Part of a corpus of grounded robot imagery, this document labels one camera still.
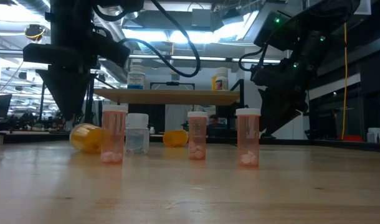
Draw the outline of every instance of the table surface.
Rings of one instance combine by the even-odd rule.
[[[231,105],[239,91],[95,89],[95,94],[114,102],[173,105]]]
[[[236,156],[151,144],[117,166],[68,142],[0,146],[0,223],[380,224],[380,153],[261,146],[259,169]]]

